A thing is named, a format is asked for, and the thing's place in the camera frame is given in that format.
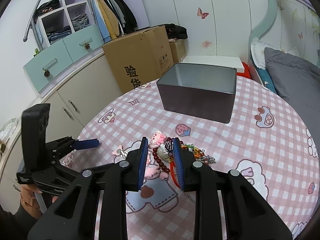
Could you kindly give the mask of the person left hand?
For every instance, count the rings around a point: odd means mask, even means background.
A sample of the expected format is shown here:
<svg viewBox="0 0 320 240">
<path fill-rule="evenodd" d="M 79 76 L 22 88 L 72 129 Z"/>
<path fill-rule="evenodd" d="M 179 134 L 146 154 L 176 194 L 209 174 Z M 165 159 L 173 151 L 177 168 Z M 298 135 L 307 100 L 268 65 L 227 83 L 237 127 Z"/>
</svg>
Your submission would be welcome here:
<svg viewBox="0 0 320 240">
<path fill-rule="evenodd" d="M 40 210 L 40 205 L 36 200 L 36 193 L 42 193 L 36 185 L 21 185 L 20 202 L 23 208 L 31 215 L 31 217 L 39 219 L 42 216 L 42 212 Z"/>
</svg>

